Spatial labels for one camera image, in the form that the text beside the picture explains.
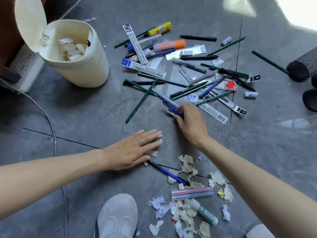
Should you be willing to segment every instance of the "sneaker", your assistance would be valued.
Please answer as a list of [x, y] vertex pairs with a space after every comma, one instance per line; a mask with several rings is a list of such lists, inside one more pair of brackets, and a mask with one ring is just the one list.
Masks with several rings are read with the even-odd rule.
[[111, 197], [99, 212], [93, 238], [135, 238], [138, 208], [131, 195]]

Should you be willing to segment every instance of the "power strip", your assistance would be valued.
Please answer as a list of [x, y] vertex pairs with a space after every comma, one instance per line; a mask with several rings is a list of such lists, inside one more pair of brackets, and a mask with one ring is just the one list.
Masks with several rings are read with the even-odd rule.
[[19, 92], [27, 93], [38, 77], [44, 64], [45, 62], [38, 53], [33, 52], [26, 44], [23, 44], [9, 66], [12, 71], [21, 75], [21, 79], [18, 83], [12, 84], [12, 86]]

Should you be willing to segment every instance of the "orange highlighter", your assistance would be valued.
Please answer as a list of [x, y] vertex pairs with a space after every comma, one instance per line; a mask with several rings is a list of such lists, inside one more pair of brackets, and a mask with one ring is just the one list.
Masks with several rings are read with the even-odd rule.
[[177, 41], [172, 41], [172, 42], [167, 42], [167, 43], [157, 43], [153, 45], [153, 50], [154, 51], [164, 51], [172, 48], [179, 48], [179, 47], [185, 47], [186, 43], [185, 40], [177, 40]]

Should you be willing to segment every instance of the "white trash can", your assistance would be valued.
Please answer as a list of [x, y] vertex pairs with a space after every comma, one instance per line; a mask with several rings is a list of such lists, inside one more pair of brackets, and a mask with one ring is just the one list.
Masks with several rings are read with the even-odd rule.
[[[16, 0], [15, 18], [19, 32], [29, 48], [39, 53], [73, 84], [95, 88], [108, 78], [109, 63], [96, 31], [78, 20], [58, 20], [47, 24], [41, 0]], [[87, 45], [84, 56], [76, 61], [65, 61], [60, 39], [71, 38]]]

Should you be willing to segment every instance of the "hand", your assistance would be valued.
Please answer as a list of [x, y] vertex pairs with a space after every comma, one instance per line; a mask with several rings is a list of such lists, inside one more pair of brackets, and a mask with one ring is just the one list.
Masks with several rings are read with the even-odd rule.
[[199, 148], [201, 140], [209, 137], [205, 120], [198, 111], [198, 108], [191, 103], [184, 104], [178, 107], [177, 110], [182, 110], [184, 114], [184, 120], [180, 116], [174, 115], [181, 131], [194, 147]]
[[128, 169], [150, 160], [151, 157], [145, 155], [145, 153], [161, 145], [161, 139], [150, 143], [160, 136], [161, 133], [161, 131], [157, 132], [156, 130], [146, 133], [144, 130], [140, 130], [132, 136], [102, 149], [101, 165], [104, 167], [103, 170]]

